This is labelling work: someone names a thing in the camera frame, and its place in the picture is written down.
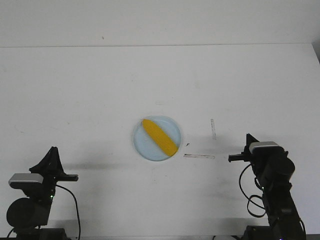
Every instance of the white tabletop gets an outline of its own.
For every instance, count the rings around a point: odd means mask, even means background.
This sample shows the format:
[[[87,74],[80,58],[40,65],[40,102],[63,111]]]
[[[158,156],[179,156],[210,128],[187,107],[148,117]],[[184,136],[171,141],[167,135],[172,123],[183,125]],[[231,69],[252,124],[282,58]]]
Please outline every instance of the white tabletop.
[[[250,217],[238,187],[247,164],[228,163],[246,133],[289,151],[292,197],[307,232],[319,233],[319,92],[311,44],[1,48],[0,234],[10,229],[9,205],[24,196],[7,181],[51,146],[65,172],[79,174],[60,184],[78,198],[83,236],[242,234],[267,225]],[[178,153],[162,162],[133,147],[135,125],[150,115],[173,118],[182,132]],[[243,188],[259,191],[250,171]],[[73,199],[60,189],[49,225],[77,235]]]

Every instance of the white table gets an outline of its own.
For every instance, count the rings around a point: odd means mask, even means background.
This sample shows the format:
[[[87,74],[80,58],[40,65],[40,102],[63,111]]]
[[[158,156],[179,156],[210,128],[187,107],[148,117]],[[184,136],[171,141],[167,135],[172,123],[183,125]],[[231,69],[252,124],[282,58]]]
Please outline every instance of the white table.
[[[320,66],[311,44],[0,48],[0,235],[28,172],[51,146],[77,183],[83,236],[242,234],[253,219],[238,187],[246,133],[275,141],[296,166],[292,197],[308,234],[320,232]],[[178,153],[143,159],[132,132],[145,116],[173,118]],[[215,122],[213,139],[211,119]],[[184,154],[215,159],[185,158]],[[249,171],[248,194],[258,193]],[[49,226],[78,232],[58,189]]]

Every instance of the tape mark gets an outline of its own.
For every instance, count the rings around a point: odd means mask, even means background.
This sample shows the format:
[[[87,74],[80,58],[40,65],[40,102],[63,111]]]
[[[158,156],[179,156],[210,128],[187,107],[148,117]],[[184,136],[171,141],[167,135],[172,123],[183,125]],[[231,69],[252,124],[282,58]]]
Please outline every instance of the tape mark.
[[[185,158],[195,158],[195,159],[215,159],[213,155],[204,155],[204,154],[185,154]]]
[[[215,126],[215,121],[213,118],[211,118],[211,129],[212,129],[213,140],[217,140],[216,126]]]

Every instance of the yellow object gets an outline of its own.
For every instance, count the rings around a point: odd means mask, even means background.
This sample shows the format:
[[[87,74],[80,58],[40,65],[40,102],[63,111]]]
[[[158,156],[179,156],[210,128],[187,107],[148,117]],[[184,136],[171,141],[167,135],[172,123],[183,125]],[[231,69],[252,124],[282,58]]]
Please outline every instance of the yellow object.
[[[178,151],[178,147],[174,141],[172,141],[171,138],[153,121],[143,119],[142,126],[146,133],[166,155],[172,157]]]

